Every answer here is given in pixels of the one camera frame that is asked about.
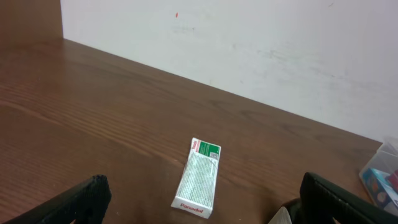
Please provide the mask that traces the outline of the blue KoolFever box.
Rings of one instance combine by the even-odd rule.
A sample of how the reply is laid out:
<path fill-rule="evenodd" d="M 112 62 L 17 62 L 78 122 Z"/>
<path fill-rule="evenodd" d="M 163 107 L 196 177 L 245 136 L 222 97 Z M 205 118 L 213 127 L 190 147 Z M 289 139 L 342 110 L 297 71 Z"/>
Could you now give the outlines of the blue KoolFever box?
<path fill-rule="evenodd" d="M 397 215 L 397 193 L 386 177 L 389 174 L 374 168 L 363 173 L 362 180 L 374 203 L 383 210 Z"/>

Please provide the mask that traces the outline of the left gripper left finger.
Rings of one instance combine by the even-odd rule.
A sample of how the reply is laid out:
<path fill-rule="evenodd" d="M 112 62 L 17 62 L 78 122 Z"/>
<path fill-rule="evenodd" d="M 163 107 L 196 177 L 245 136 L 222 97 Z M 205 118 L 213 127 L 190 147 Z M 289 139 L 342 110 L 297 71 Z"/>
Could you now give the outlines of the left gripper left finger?
<path fill-rule="evenodd" d="M 94 175 L 6 224 L 101 223 L 111 201 L 105 175 Z"/>

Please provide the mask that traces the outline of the red Panadol ActiFast box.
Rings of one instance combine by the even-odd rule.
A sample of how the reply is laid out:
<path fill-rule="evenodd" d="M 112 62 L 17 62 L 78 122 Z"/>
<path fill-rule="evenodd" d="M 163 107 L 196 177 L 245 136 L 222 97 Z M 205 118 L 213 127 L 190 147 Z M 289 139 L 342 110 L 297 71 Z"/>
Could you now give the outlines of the red Panadol ActiFast box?
<path fill-rule="evenodd" d="M 394 191 L 398 193 L 398 170 L 395 170 L 393 173 L 388 175 L 386 180 L 389 182 Z"/>

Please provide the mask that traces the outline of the black bottle white cap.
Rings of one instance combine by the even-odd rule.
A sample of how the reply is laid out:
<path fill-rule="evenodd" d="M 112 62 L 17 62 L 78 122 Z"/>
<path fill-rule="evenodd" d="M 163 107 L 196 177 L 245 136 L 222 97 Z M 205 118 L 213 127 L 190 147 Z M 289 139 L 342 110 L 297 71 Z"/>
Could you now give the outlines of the black bottle white cap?
<path fill-rule="evenodd" d="M 268 224 L 302 224 L 301 200 L 296 198 L 284 203 Z"/>

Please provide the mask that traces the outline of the white green Panadol box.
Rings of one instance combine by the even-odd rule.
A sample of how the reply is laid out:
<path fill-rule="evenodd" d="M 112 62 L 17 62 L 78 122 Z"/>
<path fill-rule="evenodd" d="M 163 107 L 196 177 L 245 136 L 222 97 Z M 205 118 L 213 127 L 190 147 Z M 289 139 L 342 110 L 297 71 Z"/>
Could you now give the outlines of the white green Panadol box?
<path fill-rule="evenodd" d="M 187 163 L 171 204 L 202 218 L 209 218 L 214 205 L 221 147 L 193 138 Z"/>

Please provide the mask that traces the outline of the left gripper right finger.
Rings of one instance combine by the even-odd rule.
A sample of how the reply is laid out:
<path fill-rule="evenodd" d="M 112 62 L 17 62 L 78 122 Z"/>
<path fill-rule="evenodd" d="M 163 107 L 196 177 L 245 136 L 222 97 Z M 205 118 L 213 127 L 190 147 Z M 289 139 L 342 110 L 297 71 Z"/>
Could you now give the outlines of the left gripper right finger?
<path fill-rule="evenodd" d="M 323 177 L 307 172 L 300 187 L 305 223 L 397 224 L 397 217 Z"/>

